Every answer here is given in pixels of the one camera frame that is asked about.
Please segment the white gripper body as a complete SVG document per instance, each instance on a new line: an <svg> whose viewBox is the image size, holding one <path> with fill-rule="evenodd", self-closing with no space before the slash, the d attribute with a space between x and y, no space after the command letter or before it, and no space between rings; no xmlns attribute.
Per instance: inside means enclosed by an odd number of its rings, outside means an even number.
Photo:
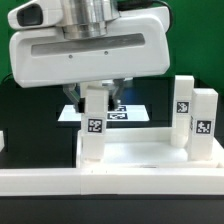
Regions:
<svg viewBox="0 0 224 224"><path fill-rule="evenodd" d="M23 88L163 75L170 67L169 10L124 11L103 37L67 40L59 27L14 33L14 80Z"/></svg>

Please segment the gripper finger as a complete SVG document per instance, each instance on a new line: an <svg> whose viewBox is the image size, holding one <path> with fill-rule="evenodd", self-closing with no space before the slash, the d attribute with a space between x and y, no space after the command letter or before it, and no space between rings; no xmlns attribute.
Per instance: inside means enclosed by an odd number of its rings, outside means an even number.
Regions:
<svg viewBox="0 0 224 224"><path fill-rule="evenodd" d="M120 98L125 89L125 79L113 79L112 87L109 90L109 110L115 110L120 106Z"/></svg>
<svg viewBox="0 0 224 224"><path fill-rule="evenodd" d="M84 100L80 97L80 95L75 90L76 84L66 84L63 86L63 92L73 103L74 109L77 113L84 112Z"/></svg>

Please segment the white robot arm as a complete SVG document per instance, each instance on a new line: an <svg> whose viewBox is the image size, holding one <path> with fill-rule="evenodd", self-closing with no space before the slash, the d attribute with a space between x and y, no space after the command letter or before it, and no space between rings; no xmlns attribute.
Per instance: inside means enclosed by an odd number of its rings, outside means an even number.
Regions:
<svg viewBox="0 0 224 224"><path fill-rule="evenodd" d="M155 7L119 6L116 0L30 0L8 13L14 80L23 88L62 85L79 112L83 82L163 75L170 67L167 32L172 14Z"/></svg>

